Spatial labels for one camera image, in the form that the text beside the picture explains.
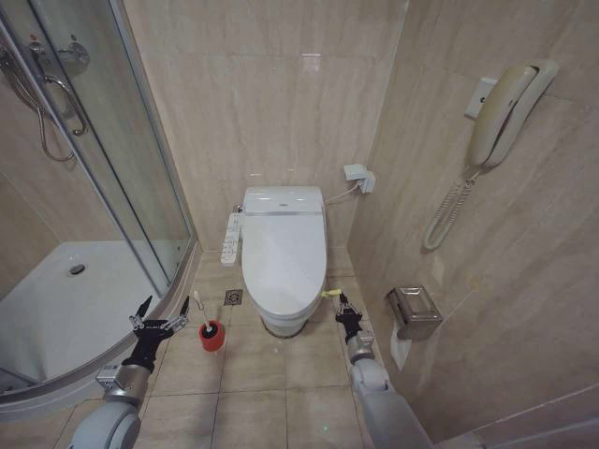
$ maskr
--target robotic arm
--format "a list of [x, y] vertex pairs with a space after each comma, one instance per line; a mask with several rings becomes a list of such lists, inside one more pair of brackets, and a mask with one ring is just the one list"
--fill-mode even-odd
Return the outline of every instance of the robotic arm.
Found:
[[187, 324], [189, 297], [179, 316], [172, 320], [145, 320], [150, 307], [148, 297], [137, 313], [129, 317], [138, 342], [130, 357], [119, 365], [107, 365], [96, 376], [104, 387], [100, 408], [89, 414], [77, 427], [69, 449], [131, 449], [139, 434], [139, 407], [153, 372], [158, 346]]
[[406, 400], [393, 388], [387, 370], [374, 360], [374, 336], [359, 326], [362, 314], [347, 297], [335, 320], [345, 328], [345, 343], [352, 367], [352, 386], [364, 410], [366, 427], [376, 449], [406, 447], [431, 449], [431, 440]]

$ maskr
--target toilet brush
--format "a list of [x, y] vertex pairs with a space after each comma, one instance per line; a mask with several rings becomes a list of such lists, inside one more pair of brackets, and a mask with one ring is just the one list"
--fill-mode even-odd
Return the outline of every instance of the toilet brush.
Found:
[[225, 327], [216, 320], [208, 319], [206, 308], [199, 299], [199, 293], [194, 291], [194, 301], [197, 307], [204, 313], [204, 323], [199, 327], [199, 340], [202, 342], [204, 350], [212, 353], [218, 351], [225, 342]]

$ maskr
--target floor drain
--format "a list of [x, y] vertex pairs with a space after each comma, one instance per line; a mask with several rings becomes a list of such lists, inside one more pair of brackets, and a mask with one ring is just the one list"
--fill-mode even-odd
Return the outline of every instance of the floor drain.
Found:
[[226, 306], [239, 306], [243, 297], [243, 290], [227, 290], [225, 293]]
[[82, 274], [84, 270], [85, 266], [83, 264], [77, 264], [71, 267], [71, 269], [68, 272], [71, 273], [73, 276], [77, 276], [78, 274]]

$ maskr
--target toilet bowl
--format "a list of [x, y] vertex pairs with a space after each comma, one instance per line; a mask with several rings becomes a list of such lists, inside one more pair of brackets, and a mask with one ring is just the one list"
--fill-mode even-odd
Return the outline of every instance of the toilet bowl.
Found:
[[243, 200], [241, 266], [267, 330], [299, 333], [320, 303], [327, 270], [318, 187], [250, 187]]

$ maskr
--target stainless steel toilet paper holder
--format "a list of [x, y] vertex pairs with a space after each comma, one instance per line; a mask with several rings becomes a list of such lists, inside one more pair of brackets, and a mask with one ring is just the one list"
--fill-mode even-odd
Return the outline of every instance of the stainless steel toilet paper holder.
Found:
[[385, 298], [398, 322], [400, 340], [425, 340], [443, 322], [443, 316], [422, 285], [395, 287]]

